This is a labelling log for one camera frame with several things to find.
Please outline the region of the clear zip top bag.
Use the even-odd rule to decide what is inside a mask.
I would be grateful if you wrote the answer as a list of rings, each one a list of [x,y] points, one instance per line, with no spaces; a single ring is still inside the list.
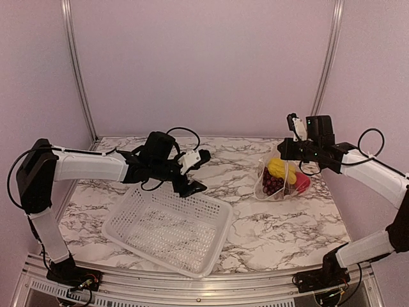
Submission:
[[[305,194],[311,179],[303,174],[294,161],[281,159],[275,145],[260,159],[253,195],[259,201],[281,201]]]

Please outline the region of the white plastic basket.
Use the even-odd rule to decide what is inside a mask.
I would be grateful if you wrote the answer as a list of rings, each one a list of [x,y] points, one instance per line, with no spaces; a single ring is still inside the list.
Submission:
[[[106,217],[103,236],[127,251],[194,279],[208,276],[233,220],[229,203],[197,193],[181,198],[171,184],[130,188]]]

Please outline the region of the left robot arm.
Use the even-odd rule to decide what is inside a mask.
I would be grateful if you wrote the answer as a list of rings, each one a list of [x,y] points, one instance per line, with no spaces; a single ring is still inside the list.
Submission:
[[[170,133],[154,131],[145,143],[132,151],[107,152],[69,149],[38,139],[20,154],[10,167],[6,183],[16,180],[19,197],[10,201],[28,216],[31,229],[44,247],[55,273],[66,284],[74,285],[81,271],[69,251],[51,214],[54,183],[66,180],[108,180],[122,184],[145,185],[149,180],[171,183],[182,198],[206,190],[202,183],[189,180],[188,173],[210,161],[210,152],[196,146],[182,151]]]

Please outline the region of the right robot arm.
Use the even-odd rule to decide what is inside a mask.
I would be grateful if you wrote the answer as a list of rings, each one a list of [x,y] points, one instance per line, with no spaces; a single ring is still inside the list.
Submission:
[[[315,162],[330,179],[353,242],[323,257],[316,280],[329,287],[347,267],[408,252],[408,175],[387,165],[360,144],[338,143],[329,115],[287,116],[292,137],[279,144],[281,159]]]

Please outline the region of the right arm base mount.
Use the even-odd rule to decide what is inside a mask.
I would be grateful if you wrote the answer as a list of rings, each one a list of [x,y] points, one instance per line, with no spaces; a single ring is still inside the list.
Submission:
[[[346,285],[349,282],[348,270],[339,265],[335,254],[325,255],[321,268],[298,272],[292,277],[292,283],[300,293]]]

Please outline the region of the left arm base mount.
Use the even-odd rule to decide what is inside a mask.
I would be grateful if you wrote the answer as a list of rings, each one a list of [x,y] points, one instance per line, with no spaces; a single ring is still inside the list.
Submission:
[[[77,266],[72,255],[62,262],[50,261],[47,270],[48,280],[71,286],[73,291],[89,288],[96,292],[100,287],[102,272]]]

